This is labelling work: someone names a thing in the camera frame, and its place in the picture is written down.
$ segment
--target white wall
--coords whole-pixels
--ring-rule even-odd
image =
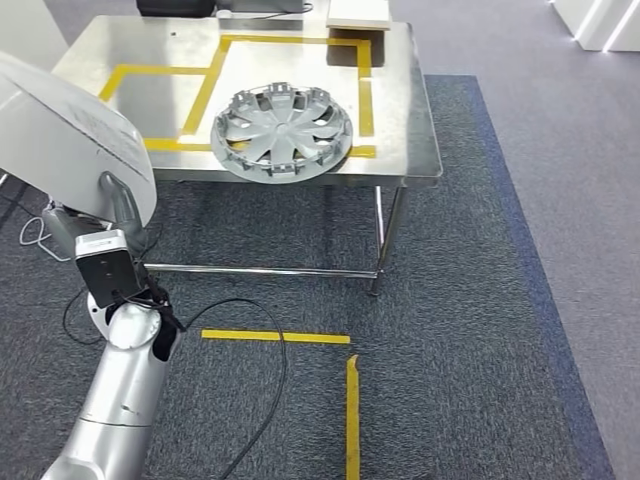
[[[633,0],[555,0],[560,17],[585,50],[602,50]],[[640,19],[636,13],[611,50],[640,51]]]
[[[640,6],[635,9],[618,38],[614,42],[611,50],[640,51]]]
[[[43,0],[0,0],[0,50],[51,70],[67,48]]]

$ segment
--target blue carpet border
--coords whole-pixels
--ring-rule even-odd
[[[442,79],[442,75],[426,75],[427,84],[431,77]],[[472,106],[488,166],[500,195],[505,219],[528,287],[543,346],[549,358],[549,369],[567,418],[583,478],[615,480],[478,79],[473,75],[455,76],[455,79],[464,85]]]

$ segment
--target gray floor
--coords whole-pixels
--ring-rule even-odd
[[[131,0],[48,0],[68,40]],[[426,73],[478,75],[616,474],[640,470],[640,56],[585,53],[545,0],[392,0]]]

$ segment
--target carpet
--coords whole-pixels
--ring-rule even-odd
[[[353,280],[162,274],[178,315],[226,297],[268,307],[289,331],[346,333],[288,344],[274,422],[235,479],[340,479],[345,364],[359,355],[362,478],[613,478],[477,82],[429,76],[445,176],[413,189],[383,295]],[[32,211],[43,196],[11,180]],[[385,192],[386,206],[390,192]],[[373,192],[362,188],[161,183],[152,259],[369,267]],[[0,200],[0,478],[39,478],[63,447],[99,360],[62,331],[81,285],[69,264],[17,244],[29,215]],[[95,336],[82,305],[78,336]],[[245,306],[199,326],[271,329]],[[215,478],[266,414],[278,345],[191,332],[171,364],[147,480]]]

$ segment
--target yellow tape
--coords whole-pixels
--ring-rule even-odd
[[[358,97],[360,109],[360,136],[374,136],[374,100],[371,94],[371,42],[361,40],[358,45]]]
[[[353,355],[346,362],[346,480],[360,480],[360,385]]]
[[[358,65],[358,87],[359,107],[359,133],[361,137],[371,137],[374,133],[373,98],[371,92],[371,43],[368,40],[346,38],[306,38],[284,36],[259,35],[221,35],[218,48],[209,67],[174,67],[169,65],[116,65],[111,77],[98,95],[103,101],[108,101],[127,74],[147,75],[205,75],[205,80],[198,92],[195,101],[185,121],[182,135],[194,135],[200,126],[207,105],[211,97],[216,83],[220,78],[226,55],[232,42],[285,43],[285,44],[315,44],[343,47],[356,47]],[[172,152],[210,152],[208,144],[179,143],[170,138],[147,138],[145,145],[149,151]],[[351,157],[375,158],[376,147],[362,145],[353,147],[349,154]]]
[[[144,146],[150,152],[211,152],[209,144],[178,143],[174,138],[145,138]]]
[[[278,332],[251,331],[251,330],[211,330],[202,329],[202,338],[218,340],[262,340],[277,342],[280,340]],[[348,335],[328,335],[315,333],[285,333],[285,342],[296,343],[331,343],[347,345],[351,343]]]
[[[288,43],[306,45],[331,45],[339,47],[357,47],[363,41],[349,38],[313,38],[313,37],[282,37],[267,35],[222,35],[223,39],[229,42],[254,42],[254,43]]]
[[[206,75],[207,67],[172,67],[171,65],[122,65],[128,75]]]
[[[103,102],[108,102],[112,97],[115,90],[120,85],[120,82],[126,75],[126,67],[125,65],[116,65],[109,77],[109,80],[103,87],[102,91],[98,94],[98,98]]]
[[[211,152],[208,143],[179,143],[174,138],[145,138],[144,146],[149,152]],[[352,147],[348,157],[376,158],[376,147],[361,145]]]
[[[198,96],[195,97],[195,101],[193,102],[189,116],[186,117],[186,121],[184,122],[182,129],[183,135],[194,135],[198,131],[198,127],[202,121],[205,110],[211,98],[211,94],[214,93],[214,87],[218,81],[222,66],[224,65],[226,54],[229,53],[230,47],[231,41],[225,36],[220,37],[217,50],[214,54],[211,65],[208,68],[208,73],[205,77],[205,81],[202,82],[202,86],[200,87],[200,91],[198,92]]]
[[[352,147],[347,154],[348,157],[359,157],[359,158],[376,158],[376,147],[373,145],[362,145],[359,147]]]

